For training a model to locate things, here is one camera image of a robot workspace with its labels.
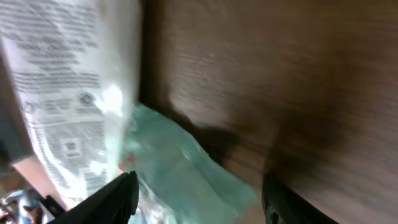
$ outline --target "brown wood panel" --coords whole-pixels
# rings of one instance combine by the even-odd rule
[[[147,1],[141,100],[257,189],[395,223],[397,24],[391,0]]]

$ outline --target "white plastic bag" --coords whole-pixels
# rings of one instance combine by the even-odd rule
[[[9,78],[69,206],[117,176],[137,100],[141,11],[140,0],[0,0]]]

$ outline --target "light green bag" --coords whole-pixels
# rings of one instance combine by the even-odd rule
[[[126,132],[123,171],[135,170],[177,223],[233,223],[256,200],[254,191],[213,162],[173,121],[138,105]]]

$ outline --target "circular logo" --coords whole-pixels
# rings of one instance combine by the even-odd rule
[[[92,106],[94,103],[94,96],[91,93],[80,94],[80,103],[83,106]]]

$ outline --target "packaging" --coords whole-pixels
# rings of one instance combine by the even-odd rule
[[[139,178],[136,223],[233,223],[257,199],[186,130],[144,105],[124,137],[121,169]]]
[[[3,62],[33,149],[70,207],[118,174],[141,11],[139,0],[0,0]]]

